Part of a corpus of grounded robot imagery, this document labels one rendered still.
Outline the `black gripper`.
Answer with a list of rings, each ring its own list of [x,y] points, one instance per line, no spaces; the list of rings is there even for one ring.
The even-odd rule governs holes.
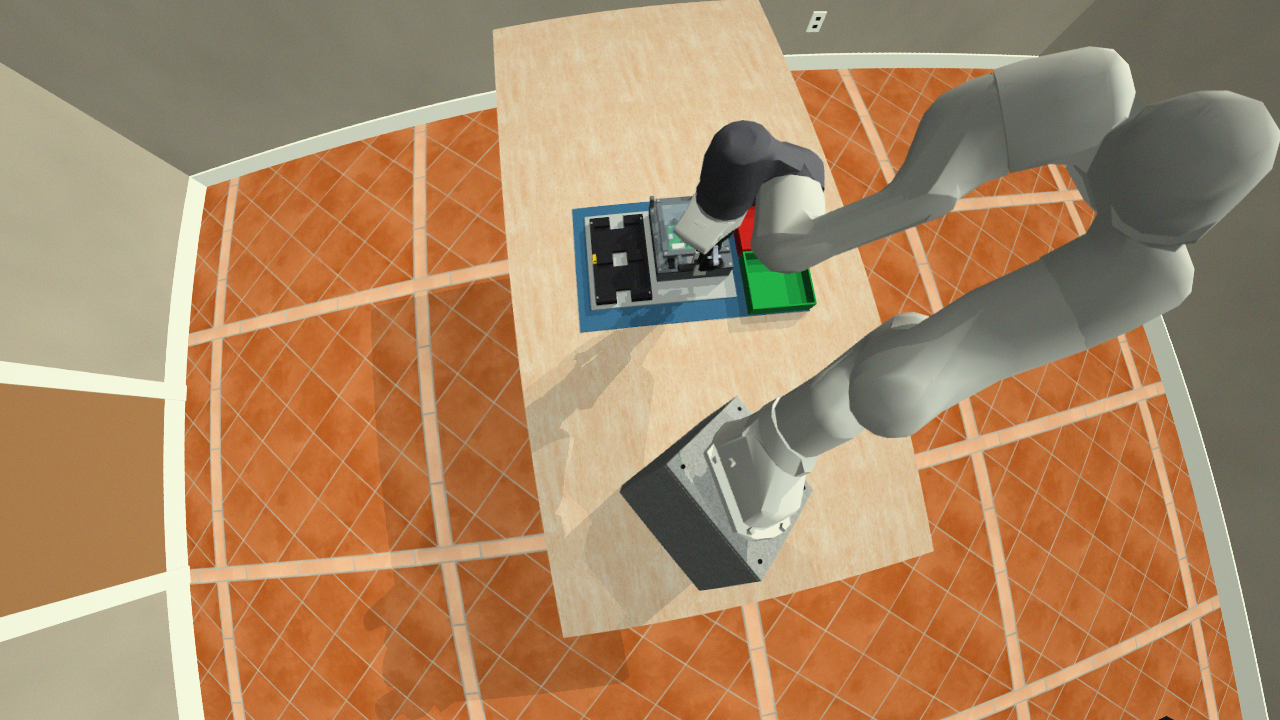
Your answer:
[[[712,272],[717,265],[723,265],[723,260],[721,255],[718,255],[718,251],[721,251],[722,242],[728,240],[731,234],[733,234],[733,231],[719,240],[719,242],[717,242],[707,254],[701,254],[695,249],[692,255],[692,263],[695,264],[692,275],[705,275],[707,272]]]

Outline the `green open-top bin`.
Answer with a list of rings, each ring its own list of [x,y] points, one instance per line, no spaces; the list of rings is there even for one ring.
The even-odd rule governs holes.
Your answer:
[[[739,265],[748,315],[810,310],[817,305],[810,268],[792,274],[771,272],[753,251],[742,252]]]

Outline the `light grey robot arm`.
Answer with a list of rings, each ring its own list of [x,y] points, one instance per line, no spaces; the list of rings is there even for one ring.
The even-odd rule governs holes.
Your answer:
[[[988,181],[1050,164],[1068,165],[1097,214],[1076,240],[931,316],[891,316],[787,395],[724,421],[704,455],[735,534],[783,533],[817,457],[861,430],[913,436],[996,382],[1102,345],[1187,299],[1185,243],[1272,170],[1280,129],[1265,102],[1231,91],[1148,105],[1135,94],[1129,64],[1108,47],[998,67],[934,100],[881,192],[828,213],[817,152],[754,120],[714,135],[675,234],[707,254],[755,206],[750,246],[771,272],[805,272],[945,217]]]

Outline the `red open bin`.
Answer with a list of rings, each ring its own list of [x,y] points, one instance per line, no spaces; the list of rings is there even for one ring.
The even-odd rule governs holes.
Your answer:
[[[739,228],[733,231],[733,240],[736,243],[739,258],[744,251],[753,251],[750,249],[750,240],[753,236],[754,215],[755,215],[755,206],[751,206],[748,209],[746,217],[744,218],[741,225],[739,225]]]

